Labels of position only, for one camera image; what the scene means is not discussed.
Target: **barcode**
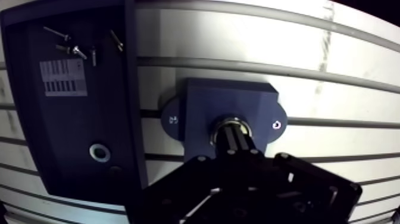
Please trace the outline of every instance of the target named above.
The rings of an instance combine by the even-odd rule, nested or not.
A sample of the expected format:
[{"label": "barcode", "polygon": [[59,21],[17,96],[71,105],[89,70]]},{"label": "barcode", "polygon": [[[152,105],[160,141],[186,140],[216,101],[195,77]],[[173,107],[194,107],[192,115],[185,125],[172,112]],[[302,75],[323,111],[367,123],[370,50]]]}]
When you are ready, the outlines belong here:
[{"label": "barcode", "polygon": [[88,95],[82,59],[41,61],[39,65],[46,96]]}]

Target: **slatwall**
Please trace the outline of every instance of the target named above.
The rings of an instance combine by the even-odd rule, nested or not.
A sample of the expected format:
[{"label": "slatwall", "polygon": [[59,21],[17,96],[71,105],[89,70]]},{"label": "slatwall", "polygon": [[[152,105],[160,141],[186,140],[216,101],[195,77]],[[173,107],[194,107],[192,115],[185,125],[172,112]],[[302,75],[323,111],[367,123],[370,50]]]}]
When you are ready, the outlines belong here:
[{"label": "slatwall", "polygon": [[[182,165],[182,144],[164,133],[159,112],[184,78],[269,82],[289,126],[265,155],[287,152],[359,182],[351,223],[390,222],[400,205],[400,28],[325,0],[226,0],[140,4],[137,29],[150,183]],[[4,68],[0,200],[9,224],[128,223],[123,206],[47,193]]]}]

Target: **horizontal groove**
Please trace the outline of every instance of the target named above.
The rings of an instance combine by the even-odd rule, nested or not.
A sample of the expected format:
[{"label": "horizontal groove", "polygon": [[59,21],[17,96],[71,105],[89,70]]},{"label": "horizontal groove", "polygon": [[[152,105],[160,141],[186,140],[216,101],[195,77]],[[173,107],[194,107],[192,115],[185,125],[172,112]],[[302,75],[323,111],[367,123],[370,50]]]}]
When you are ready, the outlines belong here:
[{"label": "horizontal groove", "polygon": [[99,207],[94,207],[94,206],[87,206],[84,204],[78,204],[78,203],[72,203],[69,201],[63,201],[63,200],[59,200],[59,199],[55,199],[55,198],[49,198],[46,196],[42,196],[42,195],[38,195],[38,194],[34,194],[31,192],[27,192],[27,191],[22,191],[20,189],[15,189],[9,186],[5,186],[3,184],[0,184],[0,188],[4,188],[10,191],[14,191],[17,192],[19,194],[23,194],[23,195],[27,195],[27,196],[31,196],[31,197],[35,197],[41,200],[46,200],[46,201],[51,201],[54,203],[58,203],[58,204],[63,204],[63,205],[67,205],[67,206],[73,206],[73,207],[77,207],[77,208],[81,208],[81,209],[88,209],[88,210],[93,210],[93,211],[101,211],[101,212],[106,212],[106,213],[112,213],[112,214],[126,214],[125,211],[119,211],[119,210],[113,210],[113,209],[104,209],[104,208],[99,208]]},{"label": "horizontal groove", "polygon": [[[24,208],[21,208],[21,207],[19,207],[19,206],[15,206],[15,205],[10,204],[10,203],[6,203],[6,202],[3,202],[3,203],[4,203],[6,206],[10,206],[10,207],[13,207],[13,208],[15,208],[15,209],[19,209],[19,210],[21,210],[21,211],[25,211],[25,212],[28,212],[28,213],[31,213],[31,214],[35,214],[35,215],[37,215],[37,216],[42,216],[42,217],[45,217],[45,218],[47,218],[47,219],[52,219],[52,220],[56,220],[56,221],[64,222],[64,223],[68,223],[68,224],[80,224],[79,222],[72,222],[72,221],[69,221],[69,220],[60,219],[60,218],[53,217],[53,216],[48,216],[47,214],[39,213],[39,212],[36,212],[36,211],[31,211],[31,210],[29,210],[29,209],[24,209]],[[12,211],[9,211],[9,212],[12,213],[12,214],[15,214],[16,216],[22,216],[21,214],[14,213],[14,212],[12,212]]]},{"label": "horizontal groove", "polygon": [[384,211],[384,212],[381,212],[381,213],[378,213],[378,214],[373,214],[372,216],[366,216],[366,217],[363,217],[363,218],[360,218],[360,219],[352,220],[349,223],[355,223],[355,222],[363,221],[363,220],[366,220],[366,219],[371,219],[373,217],[380,216],[380,215],[383,215],[383,214],[386,214],[386,213],[390,213],[390,212],[393,212],[395,210],[396,209],[390,209],[389,211]]},{"label": "horizontal groove", "polygon": [[0,136],[0,142],[14,144],[14,145],[28,146],[28,144],[25,140],[16,139],[16,138],[7,138],[7,137]]},{"label": "horizontal groove", "polygon": [[156,161],[169,161],[169,162],[183,162],[183,155],[166,155],[166,154],[152,154],[145,153],[146,160]]},{"label": "horizontal groove", "polygon": [[[360,161],[360,160],[374,160],[380,158],[393,158],[399,156],[398,154],[395,155],[352,155],[352,156],[343,156],[343,157],[299,157],[302,160],[305,160],[309,163],[335,163],[335,162],[344,162],[344,161]],[[167,155],[167,154],[153,154],[153,153],[145,153],[146,160],[154,160],[154,161],[165,161],[165,162],[184,162],[183,155]],[[381,178],[381,179],[373,179],[370,181],[363,181],[358,182],[358,184],[365,186],[374,183],[382,183],[387,181],[394,181],[400,179],[400,176],[391,176],[388,178]]]},{"label": "horizontal groove", "polygon": [[140,110],[140,116],[146,118],[161,118],[161,110]]},{"label": "horizontal groove", "polygon": [[371,224],[388,224],[388,223],[393,223],[393,219],[391,217],[387,217],[385,219],[375,221],[374,223],[371,223]]},{"label": "horizontal groove", "polygon": [[[160,110],[140,110],[143,118],[161,118]],[[357,127],[357,128],[379,128],[400,129],[400,123],[389,122],[365,122],[359,120],[337,120],[337,119],[315,119],[302,117],[288,117],[288,125],[298,126],[323,126],[323,127]]]},{"label": "horizontal groove", "polygon": [[24,169],[24,168],[19,168],[19,167],[16,167],[16,166],[10,166],[10,165],[7,165],[7,164],[0,163],[0,168],[16,171],[16,172],[20,172],[20,173],[26,173],[26,174],[33,175],[33,176],[40,176],[39,172],[37,172],[37,171],[28,170],[28,169]]},{"label": "horizontal groove", "polygon": [[384,200],[391,199],[391,198],[398,197],[398,196],[400,196],[400,193],[399,194],[393,194],[393,195],[385,196],[385,197],[382,197],[382,198],[376,198],[376,199],[369,200],[369,201],[363,201],[363,202],[358,203],[357,206],[364,206],[366,204],[371,204],[371,203],[375,203],[375,202],[378,202],[378,201],[384,201]]},{"label": "horizontal groove", "polygon": [[400,52],[400,45],[389,41],[380,36],[367,33],[349,26],[345,26],[332,21],[323,20],[321,18],[312,17],[309,15],[302,15],[274,8],[267,8],[255,5],[237,4],[231,2],[217,2],[217,1],[189,1],[189,2],[151,2],[148,4],[138,4],[138,8],[150,9],[165,9],[165,10],[193,10],[193,11],[209,11],[216,13],[231,13],[240,15],[250,15],[256,17],[272,18],[275,20],[287,21],[291,23],[298,23],[306,26],[316,27],[323,30],[329,30],[335,33],[351,36],[353,38],[361,39],[369,43]]},{"label": "horizontal groove", "polygon": [[298,69],[293,67],[277,66],[272,64],[250,63],[243,61],[214,60],[206,58],[179,58],[179,57],[138,57],[138,66],[142,67],[180,67],[189,69],[211,69],[222,71],[240,71],[247,73],[261,73],[275,76],[312,79],[324,82],[340,83],[376,89],[385,92],[400,94],[400,86],[390,85],[372,80],[344,76],[341,74],[322,71]]},{"label": "horizontal groove", "polygon": [[[378,160],[384,158],[400,157],[400,153],[388,154],[375,154],[375,155],[347,155],[347,156],[334,156],[334,157],[299,157],[309,163],[339,163],[347,161],[363,161],[363,160]],[[146,153],[147,160],[161,160],[161,161],[174,161],[183,162],[183,155],[168,155],[168,154],[153,154]]]},{"label": "horizontal groove", "polygon": [[394,181],[394,180],[398,180],[398,179],[400,179],[400,175],[399,176],[390,176],[388,178],[380,178],[380,179],[375,179],[375,180],[370,180],[370,181],[362,181],[362,182],[359,182],[358,184],[363,186],[363,185],[370,185],[370,184],[374,184],[374,183]]},{"label": "horizontal groove", "polygon": [[373,155],[345,155],[332,157],[300,157],[309,163],[338,163],[349,161],[379,160],[384,158],[397,158],[400,153],[373,154]]},{"label": "horizontal groove", "polygon": [[4,61],[0,61],[0,70],[6,70],[6,65]]},{"label": "horizontal groove", "polygon": [[15,105],[0,103],[0,110],[15,110]]}]

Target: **bolt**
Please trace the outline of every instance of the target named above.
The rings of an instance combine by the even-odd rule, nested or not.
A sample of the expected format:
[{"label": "bolt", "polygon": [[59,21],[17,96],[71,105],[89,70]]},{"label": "bolt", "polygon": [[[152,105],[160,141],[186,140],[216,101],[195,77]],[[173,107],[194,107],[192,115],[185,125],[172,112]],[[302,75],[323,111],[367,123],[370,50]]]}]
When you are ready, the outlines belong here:
[{"label": "bolt", "polygon": [[71,54],[71,48],[69,46],[61,46],[61,45],[56,44],[55,49],[64,51],[67,54]]},{"label": "bolt", "polygon": [[72,49],[72,53],[73,53],[73,54],[79,55],[79,56],[80,56],[81,58],[83,58],[84,60],[87,59],[87,56],[79,50],[79,47],[78,47],[78,46],[74,46],[74,48]]},{"label": "bolt", "polygon": [[286,154],[286,153],[281,153],[280,156],[281,156],[282,158],[289,158],[289,155]]},{"label": "bolt", "polygon": [[282,124],[278,120],[272,124],[272,128],[275,130],[280,129],[280,127],[282,127]]},{"label": "bolt", "polygon": [[71,39],[71,36],[70,36],[70,35],[60,33],[60,32],[58,32],[58,31],[55,31],[55,30],[53,30],[53,29],[50,29],[50,28],[48,28],[48,27],[46,27],[46,26],[43,26],[43,29],[45,29],[45,30],[47,30],[47,31],[49,31],[49,32],[51,32],[51,33],[54,33],[54,34],[57,35],[57,36],[60,36],[60,37],[64,38],[65,41],[69,41],[69,40]]},{"label": "bolt", "polygon": [[256,155],[258,154],[258,150],[250,150],[250,153]]},{"label": "bolt", "polygon": [[118,36],[114,33],[113,30],[110,30],[112,38],[116,41],[118,49],[123,52],[124,51],[124,44],[120,41]]},{"label": "bolt", "polygon": [[199,160],[200,162],[203,162],[203,161],[205,161],[207,158],[205,158],[204,156],[199,156],[199,157],[197,157],[197,160]]},{"label": "bolt", "polygon": [[228,150],[228,151],[226,151],[229,155],[233,155],[233,154],[235,154],[236,153],[236,151],[235,150]]},{"label": "bolt", "polygon": [[96,61],[96,48],[92,48],[91,50],[90,50],[90,53],[92,54],[92,65],[93,65],[93,67],[96,67],[96,65],[97,65],[97,61]]}]

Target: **navy blue bracket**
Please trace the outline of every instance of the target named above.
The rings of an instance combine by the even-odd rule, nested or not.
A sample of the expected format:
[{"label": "navy blue bracket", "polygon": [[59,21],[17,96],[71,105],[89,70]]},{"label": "navy blue bracket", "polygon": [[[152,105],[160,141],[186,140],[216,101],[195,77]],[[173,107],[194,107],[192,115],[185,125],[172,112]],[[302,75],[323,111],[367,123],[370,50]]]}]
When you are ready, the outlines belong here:
[{"label": "navy blue bracket", "polygon": [[210,136],[222,117],[246,121],[256,147],[265,152],[288,124],[277,100],[278,92],[269,83],[188,79],[186,91],[163,108],[161,123],[170,137],[183,142],[185,161],[198,155],[215,157]]}]

